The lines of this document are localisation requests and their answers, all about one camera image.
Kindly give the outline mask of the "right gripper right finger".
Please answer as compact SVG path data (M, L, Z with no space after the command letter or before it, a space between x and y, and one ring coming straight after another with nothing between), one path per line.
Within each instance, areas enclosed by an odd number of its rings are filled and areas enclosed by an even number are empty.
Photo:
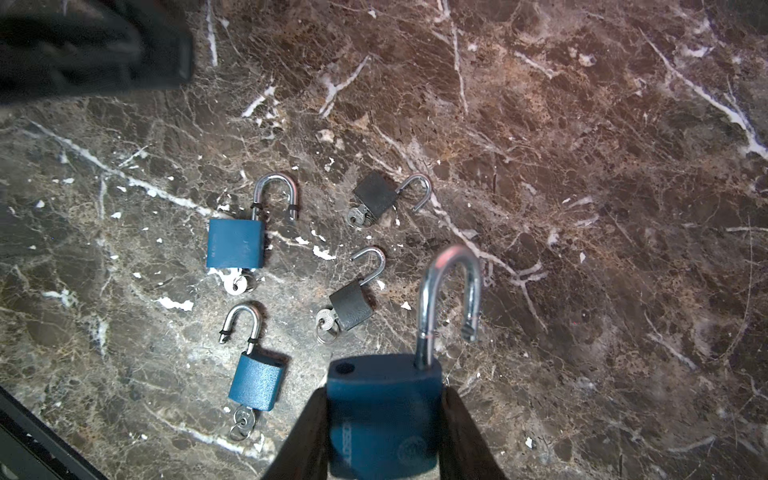
M506 479L458 392L448 386L440 404L440 478Z

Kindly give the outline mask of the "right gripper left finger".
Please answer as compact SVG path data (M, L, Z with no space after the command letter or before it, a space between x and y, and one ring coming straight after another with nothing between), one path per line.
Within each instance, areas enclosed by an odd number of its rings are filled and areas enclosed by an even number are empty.
M262 476L268 479L328 478L329 417L327 391L316 389L275 459Z

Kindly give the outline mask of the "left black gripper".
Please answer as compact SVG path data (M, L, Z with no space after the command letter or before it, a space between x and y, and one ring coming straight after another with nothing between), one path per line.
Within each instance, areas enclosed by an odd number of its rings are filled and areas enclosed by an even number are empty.
M173 1L4 1L1 99L177 88L195 69L193 35Z

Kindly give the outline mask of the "blue padlock front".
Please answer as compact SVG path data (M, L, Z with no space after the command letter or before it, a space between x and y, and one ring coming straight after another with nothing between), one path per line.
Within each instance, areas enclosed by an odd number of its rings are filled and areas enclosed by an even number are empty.
M228 434L229 438L236 442L250 436L260 412L268 412L274 408L286 371L283 361L257 350L263 320L253 303L239 303L229 310L219 331L219 343L224 344L230 339L235 319L242 313L251 317L252 326L247 348L240 355L228 393L228 398L239 404L233 416L234 424Z

